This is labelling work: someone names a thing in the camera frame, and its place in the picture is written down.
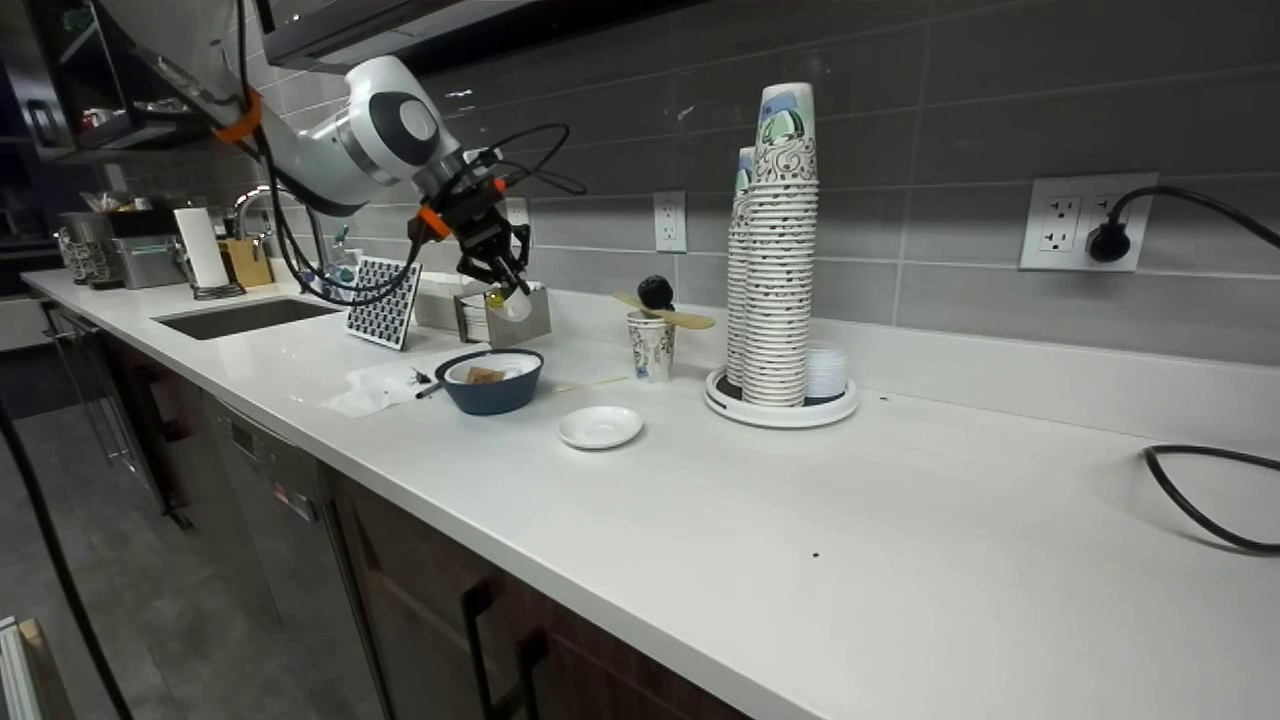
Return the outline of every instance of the white saucer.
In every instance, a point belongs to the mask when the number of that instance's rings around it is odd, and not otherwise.
[[[584,452],[633,442],[640,432],[646,432],[646,420],[633,408],[615,408],[615,404],[579,408],[562,422],[562,441]]]

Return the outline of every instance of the gray tile backsplash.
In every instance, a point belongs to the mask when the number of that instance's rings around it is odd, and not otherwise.
[[[1275,35],[1275,0],[707,0],[425,84],[468,145],[577,127],[556,166],[593,197],[520,189],[534,269],[562,288],[671,271],[682,294],[725,303],[756,91],[814,81],[815,315],[1280,364],[1280,252],[1199,206],[1158,198],[1137,277],[1017,271],[1035,177],[1159,171],[1280,223]],[[266,91],[297,122],[346,102],[337,75],[282,73]],[[123,171],[234,197],[253,178],[235,164]],[[690,197],[694,256],[653,252],[653,190]],[[383,190],[352,238],[406,249],[409,206],[409,189]]]

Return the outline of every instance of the lower cabinet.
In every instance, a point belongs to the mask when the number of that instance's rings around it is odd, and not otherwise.
[[[395,720],[740,720],[362,483],[337,508]]]

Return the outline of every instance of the blue bowl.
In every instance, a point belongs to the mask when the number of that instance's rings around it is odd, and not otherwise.
[[[506,415],[525,408],[537,397],[537,379],[545,370],[541,352],[525,348],[494,348],[494,352],[471,352],[457,355],[435,367],[435,379],[453,397],[453,404],[468,415]]]

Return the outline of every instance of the electrical outlet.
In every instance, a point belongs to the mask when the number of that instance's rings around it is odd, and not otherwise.
[[[1158,177],[1052,177],[1032,183],[1027,234],[1022,269],[1056,269],[1056,271],[1137,271],[1151,198],[1142,197],[1125,205],[1120,223],[1127,226],[1127,256],[1100,263],[1087,256],[1087,231],[1100,226],[1112,205],[1149,189]]]
[[[657,252],[683,256],[683,190],[657,190],[653,197],[653,244]]]

